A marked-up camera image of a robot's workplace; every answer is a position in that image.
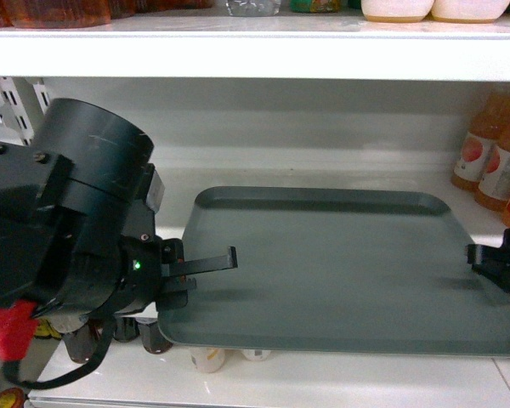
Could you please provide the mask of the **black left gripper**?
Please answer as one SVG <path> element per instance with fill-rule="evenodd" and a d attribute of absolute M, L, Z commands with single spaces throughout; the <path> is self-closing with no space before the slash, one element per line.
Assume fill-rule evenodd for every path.
<path fill-rule="evenodd" d="M 238 267 L 234 246 L 222 256 L 184 262 L 184 245 L 179 238 L 142 242 L 123 237 L 119 244 L 119 276 L 111 294 L 96 309 L 83 312 L 87 317 L 134 315 L 157 301 L 172 303 L 174 309 L 188 302 L 188 292 L 196 289 L 196 279 L 185 276 Z"/>

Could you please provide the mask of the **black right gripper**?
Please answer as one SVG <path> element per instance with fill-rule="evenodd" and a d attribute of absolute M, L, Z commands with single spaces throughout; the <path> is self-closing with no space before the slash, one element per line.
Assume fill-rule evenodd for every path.
<path fill-rule="evenodd" d="M 504 230 L 499 247 L 470 244 L 466 255 L 473 272 L 510 294 L 510 229 Z"/>

